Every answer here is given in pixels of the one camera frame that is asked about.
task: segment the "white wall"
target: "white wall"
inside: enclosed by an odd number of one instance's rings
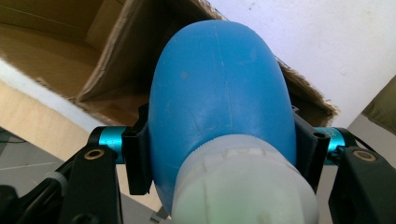
[[[347,127],[396,74],[396,1],[209,0],[341,110]]]

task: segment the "white plastic fitting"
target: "white plastic fitting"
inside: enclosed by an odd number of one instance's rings
[[[175,224],[318,223],[315,194],[270,144],[230,134],[193,151],[177,175]]]

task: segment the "cardboard box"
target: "cardboard box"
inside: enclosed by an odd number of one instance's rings
[[[167,41],[210,19],[225,20],[204,0],[0,0],[0,57],[101,121],[133,125]],[[300,115],[326,125],[336,108],[278,61]]]

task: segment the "gray surface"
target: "gray surface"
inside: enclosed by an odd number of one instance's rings
[[[3,141],[19,143],[1,143]],[[47,172],[63,162],[0,128],[0,185],[14,187],[21,197],[40,183]],[[124,223],[151,224],[153,211],[125,195],[121,195]],[[162,220],[161,224],[171,223]]]

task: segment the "blue rubber bulb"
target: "blue rubber bulb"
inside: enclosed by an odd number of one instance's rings
[[[165,210],[171,213],[183,161],[216,137],[258,137],[295,164],[292,113],[276,58],[254,31],[200,21],[176,33],[157,63],[148,112],[153,178]]]

